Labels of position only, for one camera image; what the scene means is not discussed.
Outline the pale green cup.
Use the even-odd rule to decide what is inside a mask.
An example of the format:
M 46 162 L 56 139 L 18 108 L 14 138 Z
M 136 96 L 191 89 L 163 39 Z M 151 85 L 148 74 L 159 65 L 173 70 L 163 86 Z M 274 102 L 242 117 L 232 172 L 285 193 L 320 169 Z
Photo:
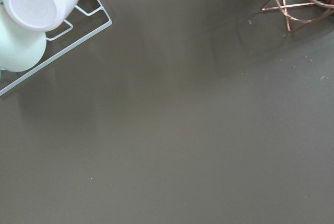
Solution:
M 36 65 L 46 49 L 46 34 L 15 23 L 1 5 L 1 68 L 23 72 Z

